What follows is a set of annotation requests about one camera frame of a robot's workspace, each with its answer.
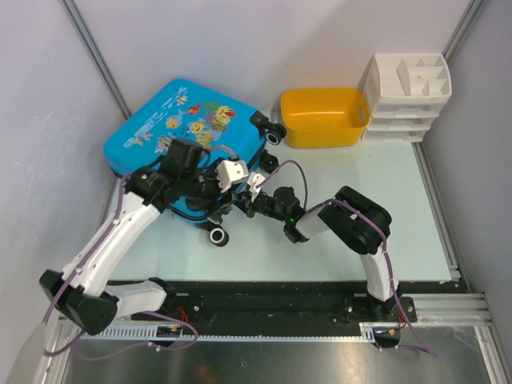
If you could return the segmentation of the blue fish-print kids suitcase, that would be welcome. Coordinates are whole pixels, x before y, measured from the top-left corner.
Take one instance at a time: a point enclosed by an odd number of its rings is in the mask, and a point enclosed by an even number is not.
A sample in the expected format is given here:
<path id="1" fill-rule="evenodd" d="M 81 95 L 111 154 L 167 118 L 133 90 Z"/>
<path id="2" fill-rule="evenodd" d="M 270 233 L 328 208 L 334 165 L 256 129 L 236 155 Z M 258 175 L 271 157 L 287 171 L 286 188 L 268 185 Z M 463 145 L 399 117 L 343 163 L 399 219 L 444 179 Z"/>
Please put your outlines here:
<path id="1" fill-rule="evenodd" d="M 286 128 L 269 120 L 262 112 L 192 81 L 170 81 L 138 112 L 122 124 L 105 144 L 104 153 L 119 177 L 164 155 L 175 138 L 184 138 L 209 149 L 228 146 L 238 153 L 249 171 L 263 168 L 272 172 L 278 165 L 266 146 L 278 145 Z M 246 192 L 246 181 L 233 187 L 233 203 Z M 222 216 L 189 216 L 187 198 L 180 198 L 169 211 L 191 225 L 205 230 L 211 243 L 224 246 L 229 241 L 222 228 Z"/>

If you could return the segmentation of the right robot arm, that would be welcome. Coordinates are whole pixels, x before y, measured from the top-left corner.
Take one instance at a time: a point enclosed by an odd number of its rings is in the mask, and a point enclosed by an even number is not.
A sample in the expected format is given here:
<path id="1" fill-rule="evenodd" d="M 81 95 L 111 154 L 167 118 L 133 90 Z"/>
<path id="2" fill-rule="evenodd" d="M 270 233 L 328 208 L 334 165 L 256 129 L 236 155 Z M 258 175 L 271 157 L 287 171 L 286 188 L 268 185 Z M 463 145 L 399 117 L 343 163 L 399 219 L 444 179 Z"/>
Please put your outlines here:
<path id="1" fill-rule="evenodd" d="M 261 214 L 284 224 L 292 243 L 304 243 L 330 231 L 361 260 L 366 274 L 366 296 L 346 298 L 342 312 L 347 322 L 390 322 L 401 318 L 399 281 L 388 252 L 392 217 L 379 204 L 349 186 L 311 209 L 300 205 L 291 187 L 279 187 L 272 196 L 240 193 L 235 205 L 249 218 Z"/>

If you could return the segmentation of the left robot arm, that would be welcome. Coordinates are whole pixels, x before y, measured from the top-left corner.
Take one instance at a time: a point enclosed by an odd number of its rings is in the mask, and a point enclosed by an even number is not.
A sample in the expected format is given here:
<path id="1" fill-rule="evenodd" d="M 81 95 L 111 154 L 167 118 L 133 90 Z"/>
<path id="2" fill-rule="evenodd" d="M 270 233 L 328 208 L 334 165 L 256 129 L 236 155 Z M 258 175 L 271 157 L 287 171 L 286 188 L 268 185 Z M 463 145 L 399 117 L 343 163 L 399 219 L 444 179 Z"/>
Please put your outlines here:
<path id="1" fill-rule="evenodd" d="M 244 161 L 228 146 L 207 149 L 173 139 L 164 155 L 123 176 L 114 213 L 82 251 L 60 271 L 42 273 L 39 285 L 50 301 L 42 323 L 58 311 L 83 332 L 96 335 L 125 316 L 151 312 L 161 320 L 171 318 L 177 309 L 172 285 L 148 278 L 112 286 L 111 274 L 135 240 L 180 198 L 212 205 L 245 177 Z"/>

